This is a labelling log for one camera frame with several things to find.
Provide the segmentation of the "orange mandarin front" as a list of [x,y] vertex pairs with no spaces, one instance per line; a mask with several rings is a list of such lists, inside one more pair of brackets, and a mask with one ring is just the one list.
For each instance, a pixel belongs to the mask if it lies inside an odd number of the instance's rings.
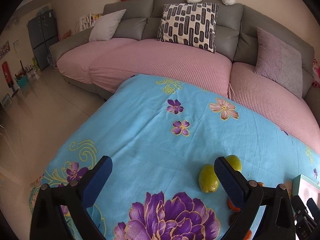
[[250,240],[252,236],[251,230],[248,230],[243,240]]

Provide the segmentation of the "green jujube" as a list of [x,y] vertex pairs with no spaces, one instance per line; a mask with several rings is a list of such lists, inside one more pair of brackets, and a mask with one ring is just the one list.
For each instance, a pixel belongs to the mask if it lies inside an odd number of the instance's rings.
[[236,155],[229,155],[226,157],[226,160],[234,170],[242,172],[241,161]]
[[205,164],[199,172],[199,187],[204,193],[216,192],[219,188],[219,180],[212,164]]

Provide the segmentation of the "green shallow cardboard tray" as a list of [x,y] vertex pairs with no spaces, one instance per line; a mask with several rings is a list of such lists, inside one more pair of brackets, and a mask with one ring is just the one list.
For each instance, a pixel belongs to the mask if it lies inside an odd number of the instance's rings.
[[317,185],[313,180],[309,179],[303,174],[300,174],[292,181],[292,196],[296,195],[300,196],[310,215],[311,211],[307,207],[307,201],[309,198],[312,198],[319,208],[319,185]]

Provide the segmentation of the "blue floral tablecloth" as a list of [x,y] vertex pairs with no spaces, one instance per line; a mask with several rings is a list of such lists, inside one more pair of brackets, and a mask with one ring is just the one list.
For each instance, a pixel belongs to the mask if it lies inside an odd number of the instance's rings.
[[120,85],[59,149],[35,182],[62,187],[103,156],[113,170],[89,215],[107,239],[220,239],[231,211],[222,187],[198,175],[236,155],[247,179],[275,187],[302,174],[319,182],[319,150],[220,95],[177,80],[135,75]]

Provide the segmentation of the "red fire extinguisher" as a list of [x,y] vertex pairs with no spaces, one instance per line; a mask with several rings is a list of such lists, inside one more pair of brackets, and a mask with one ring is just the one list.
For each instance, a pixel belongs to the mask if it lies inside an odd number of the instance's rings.
[[3,74],[4,74],[4,77],[7,82],[8,87],[12,88],[14,86],[14,81],[13,81],[13,78],[12,78],[7,61],[4,61],[2,63],[2,70],[3,70]]

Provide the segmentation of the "pink red clothing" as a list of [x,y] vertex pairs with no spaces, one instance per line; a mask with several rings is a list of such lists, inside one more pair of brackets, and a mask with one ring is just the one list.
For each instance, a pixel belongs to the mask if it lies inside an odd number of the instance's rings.
[[319,88],[320,87],[320,66],[316,59],[313,60],[313,87]]

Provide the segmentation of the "purple grey cushion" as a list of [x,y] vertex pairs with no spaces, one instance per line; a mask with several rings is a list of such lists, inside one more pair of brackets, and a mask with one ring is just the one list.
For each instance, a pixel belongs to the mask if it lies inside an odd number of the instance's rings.
[[257,28],[258,56],[254,72],[281,85],[297,98],[303,95],[302,56],[298,50]]

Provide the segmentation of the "pink sofa seat cover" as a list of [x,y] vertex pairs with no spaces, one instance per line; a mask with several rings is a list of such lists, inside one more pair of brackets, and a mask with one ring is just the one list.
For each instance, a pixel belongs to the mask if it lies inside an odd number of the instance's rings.
[[59,72],[92,93],[115,92],[136,74],[184,81],[227,97],[266,117],[290,135],[319,151],[317,111],[277,83],[255,74],[252,65],[154,39],[113,38],[86,42],[68,38],[50,52]]

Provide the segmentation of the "dark grey refrigerator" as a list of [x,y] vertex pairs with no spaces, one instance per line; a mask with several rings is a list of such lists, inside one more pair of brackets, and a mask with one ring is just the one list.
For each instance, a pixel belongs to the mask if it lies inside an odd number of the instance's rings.
[[59,41],[57,23],[52,9],[32,18],[27,24],[30,44],[40,70],[49,66],[49,47]]

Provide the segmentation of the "light grey cushion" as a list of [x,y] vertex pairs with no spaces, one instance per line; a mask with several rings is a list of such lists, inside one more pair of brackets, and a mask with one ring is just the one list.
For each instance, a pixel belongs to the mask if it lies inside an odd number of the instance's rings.
[[89,42],[109,41],[116,32],[126,9],[115,11],[98,18],[89,36]]

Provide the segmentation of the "white magazine rack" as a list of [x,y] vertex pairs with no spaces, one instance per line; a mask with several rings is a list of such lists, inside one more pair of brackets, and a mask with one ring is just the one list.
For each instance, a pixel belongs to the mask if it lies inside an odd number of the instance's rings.
[[79,18],[79,30],[83,31],[89,28],[93,28],[102,13],[89,13]]

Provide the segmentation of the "black white patterned cushion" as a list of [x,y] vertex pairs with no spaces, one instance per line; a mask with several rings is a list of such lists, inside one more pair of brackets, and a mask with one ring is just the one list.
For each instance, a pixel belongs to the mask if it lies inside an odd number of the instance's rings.
[[218,10],[212,2],[165,4],[157,38],[215,53]]

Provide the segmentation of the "grey sofa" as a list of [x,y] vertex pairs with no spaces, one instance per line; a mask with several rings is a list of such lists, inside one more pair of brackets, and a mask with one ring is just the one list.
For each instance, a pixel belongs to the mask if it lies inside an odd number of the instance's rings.
[[[163,6],[182,3],[185,0],[128,0],[106,4],[103,14],[125,10],[114,38],[145,40],[157,37]],[[216,25],[216,49],[231,61],[255,65],[258,56],[257,27],[296,48],[302,56],[303,95],[306,96],[312,82],[314,48],[266,15],[240,3],[226,6],[219,0],[204,0],[219,5]]]

